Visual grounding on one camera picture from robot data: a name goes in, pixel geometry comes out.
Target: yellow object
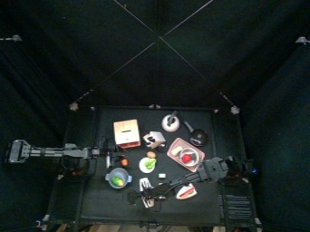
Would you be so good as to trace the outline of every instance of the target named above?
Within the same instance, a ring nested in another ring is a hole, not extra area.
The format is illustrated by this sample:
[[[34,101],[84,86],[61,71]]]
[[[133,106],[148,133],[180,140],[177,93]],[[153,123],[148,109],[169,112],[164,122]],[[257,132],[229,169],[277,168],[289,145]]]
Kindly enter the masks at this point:
[[[175,149],[171,150],[171,153],[173,156],[177,155],[179,151],[181,150],[183,148],[180,146],[177,146]]]

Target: white object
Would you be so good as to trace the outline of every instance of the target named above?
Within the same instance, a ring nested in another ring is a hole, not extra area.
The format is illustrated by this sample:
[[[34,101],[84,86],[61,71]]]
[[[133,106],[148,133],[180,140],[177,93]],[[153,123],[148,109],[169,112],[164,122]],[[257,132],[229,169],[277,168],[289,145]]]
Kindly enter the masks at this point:
[[[310,43],[310,41],[301,36],[296,39],[295,43],[303,43],[303,45],[305,45],[305,43]]]
[[[149,185],[148,178],[141,178],[138,180],[138,189],[140,189],[140,191],[142,191],[142,186],[152,188],[152,186]],[[144,203],[145,208],[153,207],[153,199],[141,198],[141,201]]]
[[[140,171],[144,172],[144,173],[149,173],[152,172],[152,170],[154,169],[154,166],[156,164],[153,165],[152,169],[146,169],[145,167],[145,162],[149,160],[148,157],[142,158],[140,161],[138,161],[138,168],[140,168]]]
[[[229,108],[229,111],[232,114],[239,114],[239,108],[235,105]]]
[[[171,150],[171,154],[173,156],[176,156],[176,154],[179,153],[179,151],[181,150],[183,148],[180,146],[177,146],[175,149]]]
[[[181,160],[181,158],[183,158],[183,156],[184,156],[185,154],[189,154],[191,157],[192,157],[192,160],[191,160],[188,163],[184,163],[183,160]],[[180,151],[180,153],[179,153],[179,159],[180,159],[180,162],[181,162],[185,166],[192,167],[192,166],[195,166],[195,165],[199,163],[199,153],[197,153],[197,151],[196,151],[195,149],[192,149],[192,148],[185,148],[185,149],[183,149],[183,150]]]
[[[187,186],[183,186],[176,194],[176,199],[188,199],[193,197],[197,194],[197,191],[195,190],[195,187],[192,184],[188,184]]]
[[[161,120],[161,127],[168,132],[175,132],[179,129],[179,119],[175,115],[176,112],[168,114]]]
[[[165,173],[160,173],[159,174],[159,179],[164,179],[165,178]]]
[[[165,142],[161,133],[156,131],[150,131],[146,135],[144,135],[142,140],[146,143],[146,147],[152,149],[157,148],[160,144]]]
[[[76,102],[73,102],[70,105],[69,105],[69,108],[70,108],[70,111],[77,111],[78,110],[78,104]]]

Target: frying pan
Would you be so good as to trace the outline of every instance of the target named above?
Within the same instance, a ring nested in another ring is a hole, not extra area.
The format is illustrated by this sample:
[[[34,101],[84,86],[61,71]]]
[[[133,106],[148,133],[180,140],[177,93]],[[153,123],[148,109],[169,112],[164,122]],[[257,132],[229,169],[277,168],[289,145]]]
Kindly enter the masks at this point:
[[[207,143],[205,132],[203,130],[193,130],[187,121],[184,121],[184,124],[187,125],[189,132],[189,143],[196,147],[203,146]]]

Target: plate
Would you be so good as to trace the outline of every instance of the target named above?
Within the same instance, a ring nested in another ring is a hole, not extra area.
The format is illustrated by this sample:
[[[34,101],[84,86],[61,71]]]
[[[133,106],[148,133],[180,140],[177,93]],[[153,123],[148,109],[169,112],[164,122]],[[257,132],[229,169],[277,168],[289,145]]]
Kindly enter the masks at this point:
[[[154,164],[154,166],[152,167],[152,169],[146,169],[144,163],[145,163],[148,160],[149,160],[149,158],[145,157],[145,158],[142,158],[142,159],[140,160],[140,162],[138,162],[140,171],[144,172],[144,173],[152,172],[152,170],[154,169],[154,166],[156,166],[156,164]]]

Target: wooden box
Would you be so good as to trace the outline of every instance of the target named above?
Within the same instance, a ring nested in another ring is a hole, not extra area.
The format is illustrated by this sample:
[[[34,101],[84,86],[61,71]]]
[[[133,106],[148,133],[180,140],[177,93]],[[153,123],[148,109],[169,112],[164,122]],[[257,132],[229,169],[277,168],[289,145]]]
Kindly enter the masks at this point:
[[[113,136],[116,144],[122,149],[140,146],[137,121],[128,120],[113,122]]]

